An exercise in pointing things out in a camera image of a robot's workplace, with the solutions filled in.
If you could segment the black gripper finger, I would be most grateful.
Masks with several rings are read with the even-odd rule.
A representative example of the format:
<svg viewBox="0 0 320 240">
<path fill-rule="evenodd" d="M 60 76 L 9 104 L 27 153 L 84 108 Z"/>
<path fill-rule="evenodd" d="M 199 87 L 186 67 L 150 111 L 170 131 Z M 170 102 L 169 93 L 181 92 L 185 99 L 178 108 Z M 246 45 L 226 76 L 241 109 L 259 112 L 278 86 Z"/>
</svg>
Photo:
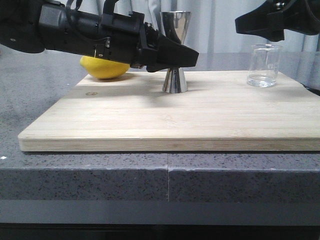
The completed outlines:
<svg viewBox="0 0 320 240">
<path fill-rule="evenodd" d="M 146 64 L 149 73 L 172 68 L 195 67 L 199 53 L 160 34 L 153 63 Z"/>
<path fill-rule="evenodd" d="M 270 42 L 285 39 L 283 5 L 275 0 L 266 0 L 256 9 L 235 19 L 238 34 L 259 36 Z"/>
</svg>

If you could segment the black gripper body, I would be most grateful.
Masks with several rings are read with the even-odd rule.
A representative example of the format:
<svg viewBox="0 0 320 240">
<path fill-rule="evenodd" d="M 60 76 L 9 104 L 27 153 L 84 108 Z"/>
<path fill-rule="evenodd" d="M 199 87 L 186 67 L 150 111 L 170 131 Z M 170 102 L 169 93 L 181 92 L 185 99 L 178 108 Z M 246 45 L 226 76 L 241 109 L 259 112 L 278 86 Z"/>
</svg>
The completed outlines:
<svg viewBox="0 0 320 240">
<path fill-rule="evenodd" d="M 153 28 L 145 15 L 114 13 L 114 1 L 106 2 L 106 11 L 94 15 L 53 3 L 41 7 L 38 29 L 44 48 L 95 57 L 131 65 L 154 66 L 157 49 L 148 44 Z"/>
<path fill-rule="evenodd" d="M 286 0 L 282 12 L 286 30 L 305 35 L 320 33 L 319 0 Z"/>
</svg>

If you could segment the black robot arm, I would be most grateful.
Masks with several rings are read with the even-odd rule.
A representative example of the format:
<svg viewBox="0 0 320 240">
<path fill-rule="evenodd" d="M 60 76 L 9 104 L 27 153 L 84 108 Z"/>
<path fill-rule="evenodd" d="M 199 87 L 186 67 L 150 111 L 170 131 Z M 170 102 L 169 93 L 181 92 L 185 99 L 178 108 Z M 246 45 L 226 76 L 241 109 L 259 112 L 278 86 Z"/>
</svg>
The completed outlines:
<svg viewBox="0 0 320 240">
<path fill-rule="evenodd" d="M 3 0 L 0 3 L 0 43 L 37 54 L 45 50 L 95 57 L 146 67 L 154 73 L 194 67 L 198 52 L 166 37 L 144 21 L 144 14 L 114 12 L 107 0 L 101 15 L 80 11 L 81 1 Z"/>
</svg>

